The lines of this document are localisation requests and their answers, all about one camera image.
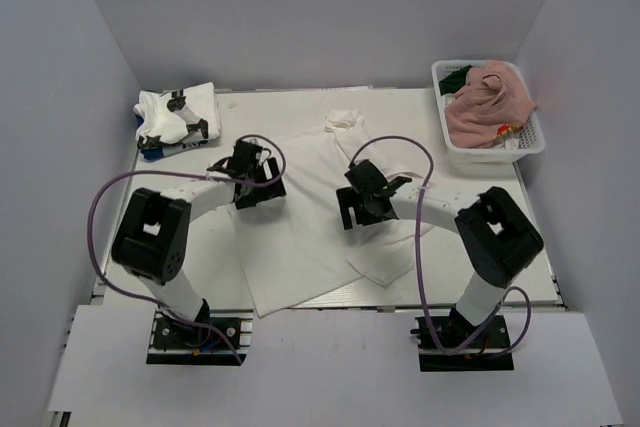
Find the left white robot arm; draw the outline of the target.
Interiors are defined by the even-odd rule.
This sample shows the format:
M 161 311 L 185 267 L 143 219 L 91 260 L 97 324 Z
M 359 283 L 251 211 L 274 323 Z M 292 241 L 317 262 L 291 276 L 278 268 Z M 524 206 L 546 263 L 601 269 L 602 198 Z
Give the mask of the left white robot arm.
M 138 188 L 130 196 L 111 247 L 111 259 L 138 278 L 150 301 L 178 320 L 177 334 L 199 346 L 211 334 L 207 301 L 183 272 L 192 222 L 219 208 L 254 207 L 286 195 L 283 174 L 287 162 L 273 142 L 246 135 L 233 152 L 202 175 L 178 173 L 186 182 L 156 191 Z

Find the white red-print t-shirt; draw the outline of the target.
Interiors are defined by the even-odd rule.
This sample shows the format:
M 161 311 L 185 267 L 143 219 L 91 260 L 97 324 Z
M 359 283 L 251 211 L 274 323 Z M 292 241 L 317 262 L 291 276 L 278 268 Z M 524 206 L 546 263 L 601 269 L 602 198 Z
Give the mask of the white red-print t-shirt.
M 336 191 L 368 141 L 362 113 L 332 110 L 321 127 L 279 141 L 287 166 L 283 197 L 229 208 L 244 276 L 261 317 L 360 278 L 386 287 L 410 272 L 413 221 L 344 230 Z

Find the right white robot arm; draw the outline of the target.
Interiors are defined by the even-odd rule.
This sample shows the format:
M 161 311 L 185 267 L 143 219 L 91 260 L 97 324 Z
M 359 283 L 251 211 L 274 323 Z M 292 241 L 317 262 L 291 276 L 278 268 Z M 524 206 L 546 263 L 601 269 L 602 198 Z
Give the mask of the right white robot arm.
M 488 332 L 486 319 L 544 247 L 529 218 L 501 187 L 466 194 L 404 175 L 387 179 L 369 160 L 345 177 L 349 185 L 336 191 L 344 229 L 414 220 L 459 235 L 474 273 L 450 311 L 451 331 L 459 343 L 477 344 Z

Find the pink t-shirt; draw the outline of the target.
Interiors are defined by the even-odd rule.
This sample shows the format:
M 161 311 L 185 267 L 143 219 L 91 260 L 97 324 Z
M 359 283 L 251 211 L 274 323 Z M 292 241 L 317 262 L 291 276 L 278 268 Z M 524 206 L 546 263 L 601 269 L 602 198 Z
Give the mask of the pink t-shirt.
M 524 82 L 505 62 L 472 67 L 446 106 L 451 143 L 462 149 L 489 149 L 524 128 L 536 104 Z

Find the dark green t-shirt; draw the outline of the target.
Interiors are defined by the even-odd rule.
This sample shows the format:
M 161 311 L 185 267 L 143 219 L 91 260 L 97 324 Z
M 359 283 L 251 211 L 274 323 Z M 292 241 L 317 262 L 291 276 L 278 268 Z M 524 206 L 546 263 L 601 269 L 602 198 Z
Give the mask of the dark green t-shirt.
M 471 65 L 466 65 L 442 78 L 438 83 L 440 93 L 442 95 L 456 94 L 466 85 L 467 74 L 471 69 Z

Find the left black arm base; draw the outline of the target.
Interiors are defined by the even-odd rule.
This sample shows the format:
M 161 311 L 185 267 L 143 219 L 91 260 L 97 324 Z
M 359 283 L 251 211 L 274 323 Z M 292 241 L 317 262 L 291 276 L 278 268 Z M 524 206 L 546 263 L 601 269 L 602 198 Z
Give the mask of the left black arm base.
M 209 323 L 227 337 L 238 356 L 244 360 L 251 343 L 253 314 L 248 311 L 212 311 Z M 241 365 L 219 334 L 184 326 L 163 312 L 157 312 L 154 316 L 146 363 L 174 366 Z

